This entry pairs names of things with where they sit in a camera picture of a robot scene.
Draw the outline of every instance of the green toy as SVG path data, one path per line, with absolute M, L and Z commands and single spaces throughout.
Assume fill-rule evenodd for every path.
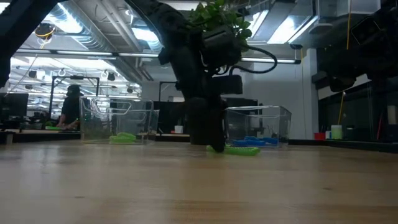
M 137 137 L 129 133 L 118 133 L 117 136 L 109 137 L 111 144 L 130 144 L 136 141 Z
M 45 129 L 46 130 L 57 130 L 57 131 L 61 130 L 61 128 L 59 128 L 59 127 L 51 127 L 51 126 L 46 126 Z
M 216 152 L 213 147 L 207 146 L 207 151 Z M 237 156 L 255 156 L 260 152 L 258 147 L 233 147 L 225 146 L 224 153 Z

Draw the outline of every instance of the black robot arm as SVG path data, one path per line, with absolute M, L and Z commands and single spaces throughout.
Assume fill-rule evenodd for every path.
M 242 93 L 240 76 L 213 78 L 217 68 L 234 65 L 241 47 L 228 27 L 203 32 L 190 24 L 176 9 L 155 0 L 126 0 L 147 22 L 164 48 L 161 64 L 171 64 L 185 103 L 193 144 L 211 144 L 224 149 L 223 113 L 226 104 L 221 93 Z

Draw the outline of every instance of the glass wall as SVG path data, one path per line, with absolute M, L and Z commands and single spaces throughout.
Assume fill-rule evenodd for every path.
M 329 96 L 318 107 L 322 131 L 340 124 L 347 141 L 398 142 L 398 77 Z

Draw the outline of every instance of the red object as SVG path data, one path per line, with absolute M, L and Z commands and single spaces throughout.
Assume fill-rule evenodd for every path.
M 325 140 L 326 139 L 326 133 L 315 133 L 314 134 L 314 139 L 315 140 Z

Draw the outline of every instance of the transparent container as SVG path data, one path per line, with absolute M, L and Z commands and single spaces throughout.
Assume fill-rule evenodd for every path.
M 233 146 L 287 145 L 292 113 L 282 106 L 243 106 L 226 109 L 227 143 Z
M 81 140 L 94 144 L 152 143 L 159 117 L 153 108 L 151 100 L 81 97 Z

